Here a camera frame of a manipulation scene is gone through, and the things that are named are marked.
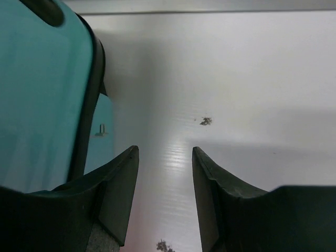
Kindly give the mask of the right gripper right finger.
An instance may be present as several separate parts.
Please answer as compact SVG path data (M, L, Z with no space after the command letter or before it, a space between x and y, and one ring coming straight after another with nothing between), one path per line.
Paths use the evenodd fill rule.
M335 187L264 191L217 165L201 148L192 169L203 251L335 251Z

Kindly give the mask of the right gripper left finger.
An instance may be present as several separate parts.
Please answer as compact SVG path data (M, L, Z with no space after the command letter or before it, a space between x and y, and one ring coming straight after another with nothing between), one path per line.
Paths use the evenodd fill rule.
M51 191L1 188L1 251L105 251L123 246L139 148Z

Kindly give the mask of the pink hard-shell suitcase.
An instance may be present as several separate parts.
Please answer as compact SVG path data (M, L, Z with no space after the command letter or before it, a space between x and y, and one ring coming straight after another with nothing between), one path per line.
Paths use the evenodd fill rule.
M104 48L61 1L1 1L1 186L53 188L113 158Z

